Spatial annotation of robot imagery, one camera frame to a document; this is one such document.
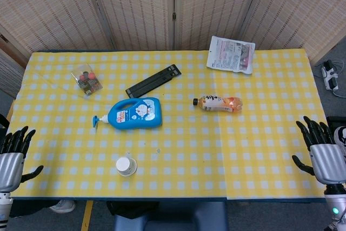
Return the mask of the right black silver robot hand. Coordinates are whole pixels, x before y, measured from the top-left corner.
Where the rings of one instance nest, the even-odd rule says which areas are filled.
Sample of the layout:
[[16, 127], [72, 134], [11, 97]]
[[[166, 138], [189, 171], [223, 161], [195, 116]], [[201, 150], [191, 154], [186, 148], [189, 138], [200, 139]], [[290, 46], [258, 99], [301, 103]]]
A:
[[345, 183], [345, 126], [330, 128], [307, 116], [304, 123], [296, 121], [309, 152], [311, 166], [292, 155], [294, 164], [326, 186], [342, 186]]

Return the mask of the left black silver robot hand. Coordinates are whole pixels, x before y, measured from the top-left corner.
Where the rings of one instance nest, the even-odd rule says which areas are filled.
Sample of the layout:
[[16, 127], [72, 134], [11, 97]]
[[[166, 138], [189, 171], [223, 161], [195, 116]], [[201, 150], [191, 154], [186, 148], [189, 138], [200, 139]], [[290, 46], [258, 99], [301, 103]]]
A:
[[38, 166], [33, 172], [23, 174], [24, 162], [28, 153], [30, 142], [35, 130], [28, 131], [28, 127], [7, 133], [1, 139], [1, 192], [15, 191], [21, 183], [38, 176], [44, 166]]

